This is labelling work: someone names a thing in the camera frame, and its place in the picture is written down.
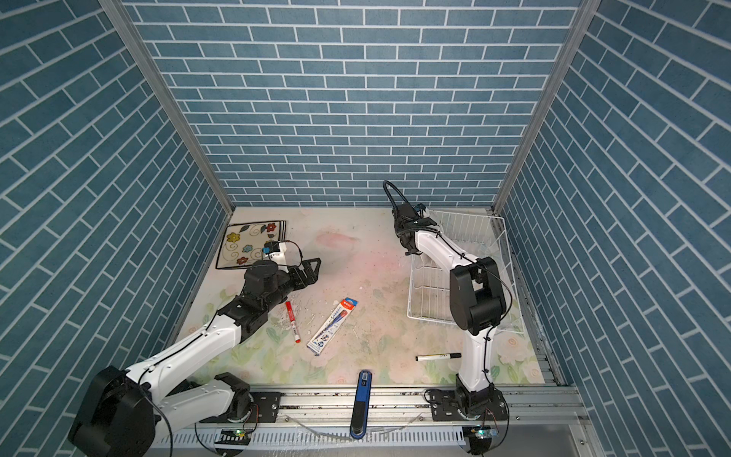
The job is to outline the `pen package red blue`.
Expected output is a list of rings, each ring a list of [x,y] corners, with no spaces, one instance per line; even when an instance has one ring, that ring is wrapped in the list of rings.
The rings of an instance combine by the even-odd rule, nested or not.
[[[337,303],[333,311],[327,316],[320,329],[314,333],[306,347],[315,355],[320,356],[325,347],[339,331],[344,321],[358,306],[358,301],[349,297]]]

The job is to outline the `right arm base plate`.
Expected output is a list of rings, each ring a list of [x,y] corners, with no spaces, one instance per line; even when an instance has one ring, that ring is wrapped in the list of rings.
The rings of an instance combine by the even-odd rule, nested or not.
[[[478,392],[438,390],[429,388],[424,392],[435,422],[466,421],[506,421],[509,418],[508,402],[497,388],[486,388]]]

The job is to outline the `blue black handheld device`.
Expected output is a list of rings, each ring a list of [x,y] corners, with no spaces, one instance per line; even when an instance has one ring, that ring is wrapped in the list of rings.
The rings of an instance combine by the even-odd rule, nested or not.
[[[350,420],[350,437],[354,440],[363,439],[367,432],[371,386],[372,372],[360,371]]]

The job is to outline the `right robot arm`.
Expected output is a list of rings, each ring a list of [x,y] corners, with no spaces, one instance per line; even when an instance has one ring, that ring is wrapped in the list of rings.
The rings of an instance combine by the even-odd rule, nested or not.
[[[394,232],[407,255],[424,255],[448,274],[448,304],[452,320],[464,332],[455,399],[466,418],[491,415],[509,419],[508,402],[495,386],[489,355],[492,333],[508,316],[512,292],[500,276],[497,262],[479,257],[449,239],[422,205],[391,205]]]

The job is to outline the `red marker pen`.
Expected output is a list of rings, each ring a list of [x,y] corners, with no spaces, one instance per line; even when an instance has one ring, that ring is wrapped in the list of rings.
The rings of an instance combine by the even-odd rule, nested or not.
[[[296,344],[300,344],[301,336],[300,336],[299,329],[297,327],[295,312],[293,310],[293,306],[290,301],[286,302],[286,308],[287,308],[287,317],[289,318],[289,323],[290,323],[290,327],[292,330],[292,335],[293,335],[294,341]]]

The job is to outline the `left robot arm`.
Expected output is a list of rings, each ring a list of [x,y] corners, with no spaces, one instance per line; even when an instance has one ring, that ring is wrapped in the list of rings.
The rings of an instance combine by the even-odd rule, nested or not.
[[[190,390],[177,388],[211,359],[257,333],[293,291],[314,285],[321,264],[319,258],[298,266],[258,261],[247,268],[241,292],[196,333],[127,369],[99,371],[72,422],[70,443],[87,456],[142,456],[156,440],[201,420],[247,418],[249,386],[231,373]]]

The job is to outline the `black white marker pen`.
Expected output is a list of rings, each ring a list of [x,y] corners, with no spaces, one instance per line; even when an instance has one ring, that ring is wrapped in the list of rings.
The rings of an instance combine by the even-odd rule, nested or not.
[[[415,356],[416,362],[428,362],[428,361],[440,361],[440,360],[453,360],[461,359],[462,354],[460,352],[447,352],[447,353],[436,353],[436,354],[419,354]]]

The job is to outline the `right circuit board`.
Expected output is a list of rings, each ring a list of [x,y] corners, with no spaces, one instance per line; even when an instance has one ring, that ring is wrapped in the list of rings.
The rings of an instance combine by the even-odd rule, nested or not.
[[[468,429],[468,438],[474,440],[492,440],[499,435],[498,430],[489,426],[475,426]]]

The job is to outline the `black square plate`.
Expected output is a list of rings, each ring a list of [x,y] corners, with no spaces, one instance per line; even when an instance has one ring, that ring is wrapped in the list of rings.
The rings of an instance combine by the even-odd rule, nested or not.
[[[217,270],[238,270],[264,258],[266,242],[282,241],[287,222],[268,220],[230,224],[226,227],[216,258]]]

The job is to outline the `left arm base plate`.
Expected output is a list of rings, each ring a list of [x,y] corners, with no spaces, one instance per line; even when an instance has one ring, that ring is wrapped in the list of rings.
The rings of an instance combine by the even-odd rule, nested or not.
[[[255,391],[236,393],[230,404],[227,419],[234,423],[274,423],[277,419],[283,393]]]

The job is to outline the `left circuit board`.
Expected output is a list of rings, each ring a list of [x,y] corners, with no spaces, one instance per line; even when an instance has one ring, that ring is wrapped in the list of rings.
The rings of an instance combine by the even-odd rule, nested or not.
[[[251,432],[236,428],[235,430],[222,430],[215,441],[216,447],[224,446],[248,446],[251,442]]]

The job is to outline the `aluminium rail frame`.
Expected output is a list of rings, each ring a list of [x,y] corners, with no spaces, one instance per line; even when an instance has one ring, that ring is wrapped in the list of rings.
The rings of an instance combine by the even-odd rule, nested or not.
[[[257,387],[249,417],[230,422],[203,411],[212,390],[168,398],[153,431],[122,439],[125,456],[201,449],[223,456],[253,451],[366,447],[456,447],[476,456],[601,456],[597,431],[576,388],[503,387],[474,413],[458,408],[446,387]]]

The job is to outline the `circuit board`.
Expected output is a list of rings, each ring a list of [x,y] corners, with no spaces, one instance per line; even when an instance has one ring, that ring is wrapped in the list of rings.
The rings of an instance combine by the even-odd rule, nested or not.
[[[499,435],[498,430],[489,426],[475,426],[468,429],[468,438],[474,440],[492,440]]]
[[[216,447],[224,446],[248,446],[251,442],[251,432],[236,428],[235,430],[222,430],[215,441]]]

